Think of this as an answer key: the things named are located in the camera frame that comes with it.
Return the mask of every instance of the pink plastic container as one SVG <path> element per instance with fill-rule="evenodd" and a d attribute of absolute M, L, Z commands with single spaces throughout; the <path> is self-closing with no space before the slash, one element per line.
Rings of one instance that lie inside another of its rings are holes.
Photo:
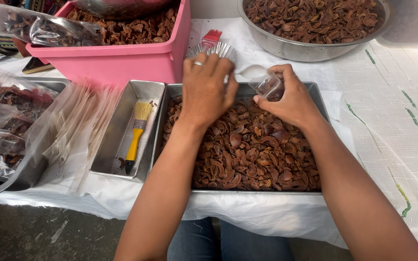
<path fill-rule="evenodd" d="M 65 17 L 74 8 L 67 2 L 56 14 Z M 125 87 L 129 80 L 182 82 L 182 63 L 188 49 L 191 15 L 189 0 L 182 0 L 171 38 L 165 43 L 87 47 L 37 47 L 27 50 L 51 63 L 67 79 L 89 77 Z"/>

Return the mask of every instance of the stainless steel tray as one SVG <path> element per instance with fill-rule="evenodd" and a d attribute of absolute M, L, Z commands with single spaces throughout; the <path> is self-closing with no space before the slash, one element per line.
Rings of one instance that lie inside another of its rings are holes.
<path fill-rule="evenodd" d="M 311 95 L 312 100 L 317 105 L 317 108 L 321 112 L 322 116 L 329 122 L 330 119 L 327 114 L 327 109 L 325 108 L 324 102 L 322 100 L 321 93 L 319 91 L 319 87 L 316 83 L 313 82 L 305 82 L 304 83 Z M 161 154 L 161 148 L 163 145 L 163 125 L 167 122 L 167 110 L 168 104 L 172 98 L 175 98 L 179 95 L 182 95 L 182 85 L 181 84 L 170 84 L 167 85 L 167 88 L 164 92 L 164 96 L 161 102 L 161 108 L 159 112 L 159 119 L 157 122 L 157 132 L 156 137 L 154 139 L 154 149 L 152 152 L 151 158 L 151 166 L 153 167 L 154 163 L 156 163 L 157 158 Z M 238 92 L 236 93 L 237 99 L 244 99 L 244 98 L 252 98 L 256 95 L 256 92 L 253 88 L 251 88 L 247 83 L 240 83 L 238 88 Z M 322 195 L 321 192 L 282 192 L 282 191 L 233 191 L 233 190 L 199 190 L 199 189 L 192 189 L 191 193 L 194 194 L 206 194 L 206 193 L 217 193 L 217 194 L 233 194 L 233 193 L 248 193 L 248 194 L 292 194 L 292 195 Z"/>
<path fill-rule="evenodd" d="M 112 176 L 143 183 L 149 173 L 153 141 L 156 135 L 157 115 L 164 93 L 165 84 L 131 80 L 117 103 L 106 133 L 90 167 L 90 173 Z M 153 110 L 146 121 L 143 134 L 138 141 L 135 165 L 130 175 L 120 168 L 119 157 L 125 159 L 131 140 L 135 115 L 133 109 L 137 101 L 153 103 Z"/>
<path fill-rule="evenodd" d="M 39 85 L 47 87 L 56 92 L 61 92 L 70 81 L 67 79 L 61 78 L 42 78 L 42 77 L 24 77 L 27 80 L 33 81 Z M 12 175 L 4 183 L 0 182 L 0 192 L 4 190 L 8 191 L 20 191 L 26 190 L 33 187 L 43 174 L 44 170 L 48 166 L 48 161 L 43 159 L 35 167 L 33 158 L 30 155 L 26 155 L 19 166 L 15 170 L 14 175 Z"/>

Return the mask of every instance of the red silicone brush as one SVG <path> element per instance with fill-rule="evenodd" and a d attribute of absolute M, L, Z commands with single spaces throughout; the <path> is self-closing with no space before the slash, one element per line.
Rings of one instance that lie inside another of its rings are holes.
<path fill-rule="evenodd" d="M 210 29 L 209 32 L 201 39 L 202 51 L 206 51 L 217 45 L 222 31 Z"/>

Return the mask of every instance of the phone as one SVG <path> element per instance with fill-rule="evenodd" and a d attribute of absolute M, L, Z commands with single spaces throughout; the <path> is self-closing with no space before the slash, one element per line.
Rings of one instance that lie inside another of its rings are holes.
<path fill-rule="evenodd" d="M 32 57 L 25 68 L 22 69 L 22 72 L 25 74 L 37 73 L 51 68 L 54 68 L 52 64 L 44 64 L 37 57 Z"/>

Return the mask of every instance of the white tablecloth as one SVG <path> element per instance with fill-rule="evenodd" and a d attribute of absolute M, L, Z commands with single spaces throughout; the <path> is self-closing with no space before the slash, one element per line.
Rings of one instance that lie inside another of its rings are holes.
<path fill-rule="evenodd" d="M 238 51 L 237 69 L 288 62 L 257 46 L 240 18 L 193 19 L 189 46 L 209 29 L 223 30 L 221 41 Z M 27 62 L 2 58 L 0 67 L 23 75 Z M 371 41 L 330 61 L 290 63 L 301 80 L 319 85 L 340 138 L 418 240 L 418 49 L 388 49 Z M 57 70 L 30 76 L 62 77 Z M 69 195 L 65 181 L 44 175 L 36 187 L 0 193 L 0 203 L 54 206 L 125 219 L 140 188 L 130 181 L 89 175 L 79 195 Z M 183 218 L 206 216 L 259 234 L 325 240 L 345 247 L 322 196 L 192 195 Z"/>

